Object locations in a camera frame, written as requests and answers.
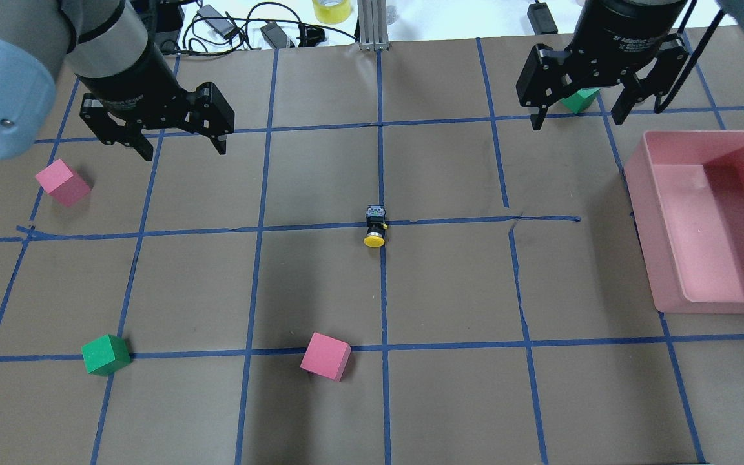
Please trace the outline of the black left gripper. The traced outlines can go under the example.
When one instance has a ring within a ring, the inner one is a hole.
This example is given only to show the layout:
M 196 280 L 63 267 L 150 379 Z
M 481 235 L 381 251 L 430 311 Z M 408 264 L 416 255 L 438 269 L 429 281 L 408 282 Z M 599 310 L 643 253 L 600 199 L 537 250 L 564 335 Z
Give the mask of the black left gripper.
M 106 145 L 132 148 L 144 161 L 154 158 L 154 147 L 144 130 L 180 129 L 209 138 L 218 155 L 227 153 L 227 137 L 235 129 L 235 111 L 215 83 L 204 82 L 194 91 L 177 88 L 156 94 L 147 91 L 124 102 L 97 98 L 87 92 L 80 118 Z

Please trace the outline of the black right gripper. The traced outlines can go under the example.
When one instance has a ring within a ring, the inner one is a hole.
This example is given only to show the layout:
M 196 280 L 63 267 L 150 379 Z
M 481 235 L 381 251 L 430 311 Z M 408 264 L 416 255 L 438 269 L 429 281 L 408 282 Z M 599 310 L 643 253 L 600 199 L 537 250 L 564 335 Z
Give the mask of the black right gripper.
M 570 43 L 564 50 L 535 44 L 516 82 L 519 103 L 530 108 L 532 129 L 541 130 L 548 108 L 579 89 L 622 85 L 623 91 L 611 109 L 615 125 L 622 125 L 644 99 L 668 96 L 690 57 L 690 49 L 679 34 L 655 38 L 641 51 L 635 47 L 635 42 L 617 43 L 613 39 L 584 46 Z

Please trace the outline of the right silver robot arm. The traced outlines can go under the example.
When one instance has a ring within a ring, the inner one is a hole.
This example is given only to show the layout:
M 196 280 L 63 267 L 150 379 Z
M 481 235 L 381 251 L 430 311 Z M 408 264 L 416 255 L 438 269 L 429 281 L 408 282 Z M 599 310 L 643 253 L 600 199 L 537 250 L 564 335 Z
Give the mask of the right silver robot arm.
M 515 89 L 533 130 L 553 103 L 585 88 L 622 86 L 611 114 L 620 125 L 638 103 L 654 97 L 661 114 L 673 102 L 727 15 L 744 31 L 744 1 L 720 1 L 695 50 L 684 44 L 682 11 L 693 1 L 587 1 L 569 44 L 535 44 Z

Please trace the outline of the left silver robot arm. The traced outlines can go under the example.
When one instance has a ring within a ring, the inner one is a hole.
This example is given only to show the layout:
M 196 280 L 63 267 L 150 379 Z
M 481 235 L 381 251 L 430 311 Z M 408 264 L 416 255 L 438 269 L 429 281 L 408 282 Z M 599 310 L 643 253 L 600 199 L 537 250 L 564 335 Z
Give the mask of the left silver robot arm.
M 35 142 L 68 66 L 80 118 L 104 145 L 154 156 L 146 130 L 206 136 L 220 155 L 235 112 L 214 83 L 181 87 L 129 1 L 0 1 L 0 160 Z

